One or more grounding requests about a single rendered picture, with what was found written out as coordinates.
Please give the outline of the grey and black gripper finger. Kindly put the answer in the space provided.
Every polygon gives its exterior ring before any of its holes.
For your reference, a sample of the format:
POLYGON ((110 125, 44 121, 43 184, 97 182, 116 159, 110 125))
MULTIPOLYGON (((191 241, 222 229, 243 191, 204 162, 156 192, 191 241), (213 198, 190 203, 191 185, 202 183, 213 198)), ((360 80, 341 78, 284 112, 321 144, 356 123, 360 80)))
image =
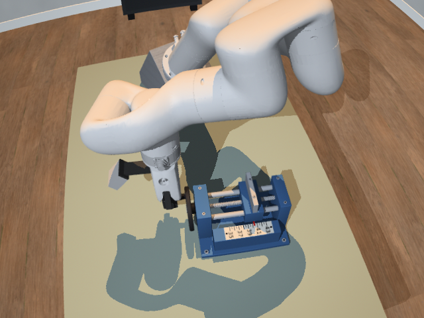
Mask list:
POLYGON ((172 197, 170 197, 171 196, 170 192, 169 191, 163 191, 163 192, 164 192, 164 196, 162 199, 162 204, 164 209, 166 208, 166 210, 169 210, 169 209, 177 208, 178 202, 172 199, 172 197))

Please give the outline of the blue bench vise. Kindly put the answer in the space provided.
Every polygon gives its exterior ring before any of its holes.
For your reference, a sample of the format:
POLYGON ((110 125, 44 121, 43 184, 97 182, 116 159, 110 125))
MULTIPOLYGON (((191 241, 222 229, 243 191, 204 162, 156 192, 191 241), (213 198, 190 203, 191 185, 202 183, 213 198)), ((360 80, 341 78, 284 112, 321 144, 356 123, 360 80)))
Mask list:
POLYGON ((186 201, 190 231, 194 231, 192 214, 197 215, 202 258, 290 244, 286 223, 292 204, 282 174, 272 176, 270 185, 258 186, 246 172, 238 189, 211 193, 206 184, 193 185, 195 203, 189 187, 184 190, 180 200, 186 201))

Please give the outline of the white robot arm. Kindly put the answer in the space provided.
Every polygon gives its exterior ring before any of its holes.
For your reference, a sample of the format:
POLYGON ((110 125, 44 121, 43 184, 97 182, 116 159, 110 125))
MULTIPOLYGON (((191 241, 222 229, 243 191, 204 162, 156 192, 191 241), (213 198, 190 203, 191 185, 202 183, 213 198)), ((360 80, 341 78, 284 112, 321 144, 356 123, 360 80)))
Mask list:
MULTIPOLYGON (((344 80, 331 0, 212 0, 180 34, 164 53, 170 80, 160 89, 122 80, 105 85, 81 124, 87 148, 140 152, 164 171, 180 156, 185 127, 278 114, 288 98, 281 55, 318 95, 335 93, 344 80), (205 68, 216 53, 221 65, 205 68)), ((144 162, 119 159, 108 187, 118 190, 131 175, 151 174, 144 162)))

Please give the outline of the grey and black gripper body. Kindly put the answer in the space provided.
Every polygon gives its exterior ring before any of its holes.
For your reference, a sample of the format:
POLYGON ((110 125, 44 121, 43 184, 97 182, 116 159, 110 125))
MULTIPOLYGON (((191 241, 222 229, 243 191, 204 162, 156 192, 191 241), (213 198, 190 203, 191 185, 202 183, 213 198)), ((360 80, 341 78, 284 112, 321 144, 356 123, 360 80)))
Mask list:
POLYGON ((170 164, 168 167, 165 167, 164 171, 159 171, 158 168, 149 166, 144 162, 144 160, 142 160, 148 167, 150 167, 154 189, 159 202, 161 202, 163 199, 163 191, 169 191, 171 197, 175 201, 178 201, 182 198, 180 175, 178 170, 178 160, 180 159, 180 156, 174 163, 170 164))

